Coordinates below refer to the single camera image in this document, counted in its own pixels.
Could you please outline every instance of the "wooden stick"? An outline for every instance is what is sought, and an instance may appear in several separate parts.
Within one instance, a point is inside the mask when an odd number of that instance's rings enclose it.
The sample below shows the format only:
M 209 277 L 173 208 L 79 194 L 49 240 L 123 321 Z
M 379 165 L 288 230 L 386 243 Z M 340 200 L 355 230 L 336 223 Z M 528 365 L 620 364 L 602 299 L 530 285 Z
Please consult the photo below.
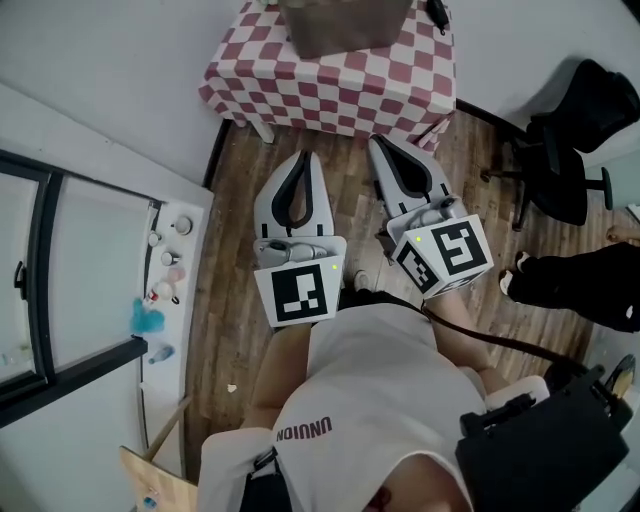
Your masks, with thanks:
M 149 446 L 147 453 L 145 453 L 144 457 L 142 457 L 144 460 L 148 462 L 151 462 L 153 460 L 153 458 L 158 453 L 158 450 L 160 450 L 162 443 L 164 443 L 164 441 L 167 439 L 167 436 L 169 435 L 169 433 L 171 432 L 175 424 L 180 419 L 180 416 L 182 416 L 182 413 L 190 403 L 191 403 L 190 396 L 187 396 L 182 399 L 182 402 L 180 402 L 180 404 L 178 405 L 178 408 L 171 415 L 171 418 L 169 418 L 169 421 L 167 421 L 166 425 L 162 427 L 162 430 L 160 430 L 156 438 L 153 440 L 153 443 L 151 443 L 151 446 Z
M 640 241 L 640 229 L 612 226 L 607 230 L 607 240 L 613 243 Z

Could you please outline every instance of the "wooden floor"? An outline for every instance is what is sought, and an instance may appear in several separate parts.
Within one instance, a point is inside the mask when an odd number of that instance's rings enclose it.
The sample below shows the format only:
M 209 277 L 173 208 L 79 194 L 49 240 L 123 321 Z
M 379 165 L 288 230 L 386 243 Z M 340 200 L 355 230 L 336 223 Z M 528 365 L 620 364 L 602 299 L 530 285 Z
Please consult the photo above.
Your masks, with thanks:
M 268 145 L 253 129 L 232 127 L 213 182 L 214 211 L 200 266 L 189 346 L 187 389 L 193 402 L 187 411 L 185 447 L 187 476 L 194 481 L 204 440 L 240 424 L 270 338 L 252 275 L 253 201 L 271 171 L 299 149 L 315 151 L 322 162 L 335 232 L 349 244 L 347 275 L 364 269 L 376 289 L 416 305 L 421 302 L 409 278 L 397 265 L 388 265 L 374 239 L 385 214 L 375 199 L 364 141 L 278 128 L 274 144 Z M 516 186 L 497 179 L 487 184 L 479 178 L 482 168 L 512 169 L 511 152 L 498 142 L 492 126 L 461 112 L 443 136 L 436 158 L 469 213 L 483 220 L 496 263 L 491 272 L 463 291 L 479 330 L 581 357 L 590 323 L 572 312 L 511 302 L 499 291 L 498 273 L 512 265 L 519 250 L 568 256 L 603 247 L 605 232 L 614 222 L 633 224 L 629 214 L 606 211 L 601 197 L 594 193 L 583 227 L 554 221 L 533 207 L 524 230 L 513 232 Z M 512 381 L 546 368 L 539 359 L 497 347 L 492 357 Z M 237 386 L 233 393 L 227 389 L 230 384 Z

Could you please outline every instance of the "black pants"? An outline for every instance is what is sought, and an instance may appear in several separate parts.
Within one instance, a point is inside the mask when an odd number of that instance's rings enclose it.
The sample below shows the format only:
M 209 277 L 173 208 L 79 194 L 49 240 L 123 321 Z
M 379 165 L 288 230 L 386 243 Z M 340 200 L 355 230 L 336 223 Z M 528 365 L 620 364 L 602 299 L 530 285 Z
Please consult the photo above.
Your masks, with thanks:
M 569 258 L 529 258 L 522 272 L 514 273 L 508 293 L 516 302 L 571 309 L 600 325 L 636 332 L 640 330 L 640 248 L 621 243 Z
M 413 309 L 422 314 L 417 307 L 409 304 L 407 301 L 394 297 L 387 292 L 372 292 L 369 290 L 355 291 L 353 288 L 345 288 L 340 293 L 340 301 L 338 302 L 338 310 L 357 308 L 359 306 L 368 306 L 370 304 L 396 304 Z

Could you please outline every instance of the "table leg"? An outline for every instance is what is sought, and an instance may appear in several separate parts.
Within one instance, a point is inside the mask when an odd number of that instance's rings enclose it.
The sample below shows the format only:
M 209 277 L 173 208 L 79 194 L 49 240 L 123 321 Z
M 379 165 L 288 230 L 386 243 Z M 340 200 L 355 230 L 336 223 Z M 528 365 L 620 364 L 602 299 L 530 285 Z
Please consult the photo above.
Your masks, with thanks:
M 273 134 L 273 130 L 271 126 L 266 123 L 261 123 L 259 121 L 251 121 L 251 124 L 260 135 L 260 138 L 265 141 L 267 144 L 271 144 L 273 139 L 275 139 L 275 135 Z

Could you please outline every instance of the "blue object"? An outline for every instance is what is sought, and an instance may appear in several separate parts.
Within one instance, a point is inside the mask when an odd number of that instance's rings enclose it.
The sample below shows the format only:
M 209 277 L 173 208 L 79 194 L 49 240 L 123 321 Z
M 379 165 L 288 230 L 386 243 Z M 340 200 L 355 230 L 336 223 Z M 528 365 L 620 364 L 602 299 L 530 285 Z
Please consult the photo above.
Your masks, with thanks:
M 160 332 L 164 330 L 164 315 L 160 311 L 146 311 L 142 300 L 134 299 L 130 327 L 133 334 Z
M 152 358 L 149 359 L 149 364 L 156 364 L 160 361 L 164 361 L 165 359 L 169 359 L 174 354 L 174 352 L 175 350 L 171 345 L 162 347 L 153 355 Z
M 142 500 L 142 503 L 144 504 L 145 508 L 148 508 L 151 510 L 153 510 L 158 506 L 158 504 L 156 503 L 156 500 L 154 500 L 153 498 L 150 498 L 149 496 L 147 496 L 144 500 Z

